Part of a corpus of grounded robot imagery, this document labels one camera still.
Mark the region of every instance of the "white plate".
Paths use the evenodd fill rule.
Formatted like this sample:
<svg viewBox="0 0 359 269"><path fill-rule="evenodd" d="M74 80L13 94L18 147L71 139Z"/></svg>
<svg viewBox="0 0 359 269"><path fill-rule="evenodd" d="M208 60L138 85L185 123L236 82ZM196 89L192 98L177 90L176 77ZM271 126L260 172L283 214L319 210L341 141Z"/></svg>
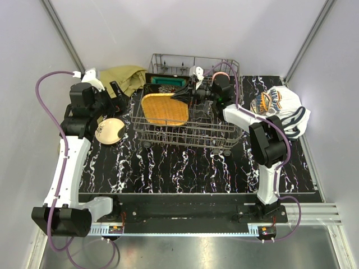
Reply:
<svg viewBox="0 0 359 269"><path fill-rule="evenodd" d="M120 119L105 119L97 127L95 137L100 143L111 145L121 140L122 136L119 136L119 133L124 133L124 130L125 124Z"/></svg>

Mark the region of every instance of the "woven tray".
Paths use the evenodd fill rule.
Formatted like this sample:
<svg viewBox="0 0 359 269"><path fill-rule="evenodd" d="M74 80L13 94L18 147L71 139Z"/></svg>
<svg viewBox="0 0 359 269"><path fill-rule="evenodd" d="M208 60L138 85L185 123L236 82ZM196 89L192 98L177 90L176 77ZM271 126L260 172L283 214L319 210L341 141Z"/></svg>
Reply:
<svg viewBox="0 0 359 269"><path fill-rule="evenodd" d="M181 126L188 121L188 105L171 99L172 95L147 94L142 98L142 109L149 123Z"/></svg>

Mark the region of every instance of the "metal wire basket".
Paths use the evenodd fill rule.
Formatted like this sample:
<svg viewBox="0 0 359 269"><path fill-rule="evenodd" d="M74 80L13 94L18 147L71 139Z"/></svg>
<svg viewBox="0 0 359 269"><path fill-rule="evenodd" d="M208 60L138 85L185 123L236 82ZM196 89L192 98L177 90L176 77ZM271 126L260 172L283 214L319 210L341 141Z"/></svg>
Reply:
<svg viewBox="0 0 359 269"><path fill-rule="evenodd" d="M200 66L206 72L206 70L211 70L213 66L224 60L232 65L236 73L233 74L226 64L221 64L205 77L202 85L209 87L211 77L216 72L225 72L232 77L237 76L240 95L236 96L236 98L241 103L243 98L242 77L240 76L240 65L234 60L153 54L149 72L162 75L187 76L192 66ZM214 154L219 154L223 150L225 155L230 155L231 148L238 143L242 136L242 129L233 124L222 122L216 117L211 111L211 101L194 101L190 104L188 112L189 120L183 122L181 126L170 126L165 119L153 119L164 120L166 122L164 126L155 126L149 123L144 116L141 105L139 105L137 111L132 112L131 119L134 123L134 130L138 132L139 140L146 148L150 147L152 143L172 144L207 147L212 149Z"/></svg>

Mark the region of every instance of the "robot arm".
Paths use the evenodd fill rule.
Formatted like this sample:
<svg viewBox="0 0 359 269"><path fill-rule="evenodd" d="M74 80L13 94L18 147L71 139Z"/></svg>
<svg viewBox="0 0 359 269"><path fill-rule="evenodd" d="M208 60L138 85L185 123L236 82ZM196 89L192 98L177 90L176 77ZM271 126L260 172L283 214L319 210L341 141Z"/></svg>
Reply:
<svg viewBox="0 0 359 269"><path fill-rule="evenodd" d="M116 82L112 87L118 88ZM81 83L71 86L70 99L65 118L61 123L68 142L68 154L63 181L58 197L56 188L63 169L65 142L60 140L60 153L50 191L42 207L34 207L31 218L47 233L50 207L56 199L52 217L52 235L85 237L91 223L113 211L110 197L96 197L90 202L79 203L79 185L82 168L90 150L91 141L103 115L111 115L126 108L121 93L114 89L117 97L111 99L103 84L96 78L96 71L90 69L84 74Z"/></svg>
<svg viewBox="0 0 359 269"><path fill-rule="evenodd" d="M287 149L283 139L278 134L267 139L265 124L262 121L249 116L248 114L236 108L235 104L227 106L223 110L224 120L239 126L244 131L250 134L252 154L254 159L259 163L259 188L257 197L264 205L271 205L276 203L278 197L274 194L275 168L286 158ZM275 124L283 129L282 124L277 117L272 117L271 120L276 121ZM276 188L279 187L280 170L277 172Z"/></svg>
<svg viewBox="0 0 359 269"><path fill-rule="evenodd" d="M269 216L280 206L274 191L279 187L280 169L277 169L277 167L287 157L284 138L274 128L256 119L254 114L252 117L250 115L252 113L237 109L236 105L231 101L230 94L233 92L233 87L230 85L229 76L225 73L214 74L210 90L206 90L204 94L200 88L204 80L203 69L192 67L190 76L193 81L193 90L187 90L187 92L191 92L194 97L199 99L203 97L210 98L213 100L212 111L217 117L239 126L249 133L253 158L259 164L260 184L257 192L259 203L255 207L256 214L260 218ZM282 123L278 117L272 116L267 120L274 123L284 133Z"/></svg>

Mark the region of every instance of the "white wall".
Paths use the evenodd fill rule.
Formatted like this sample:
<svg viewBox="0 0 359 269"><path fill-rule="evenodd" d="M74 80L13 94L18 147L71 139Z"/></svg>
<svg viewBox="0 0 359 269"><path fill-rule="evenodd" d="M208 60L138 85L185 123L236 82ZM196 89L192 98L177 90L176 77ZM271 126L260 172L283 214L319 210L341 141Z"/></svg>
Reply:
<svg viewBox="0 0 359 269"><path fill-rule="evenodd" d="M52 0L87 68L149 66L153 53L238 60L284 76L325 0Z"/></svg>
<svg viewBox="0 0 359 269"><path fill-rule="evenodd" d="M1 1L0 36L0 268L19 269L35 231L32 207L41 206L49 191L59 141L37 102L35 83L45 73L75 66L40 1ZM59 75L40 89L60 120L75 82Z"/></svg>
<svg viewBox="0 0 359 269"><path fill-rule="evenodd" d="M306 131L324 193L359 265L359 1L337 1L289 85L311 111Z"/></svg>

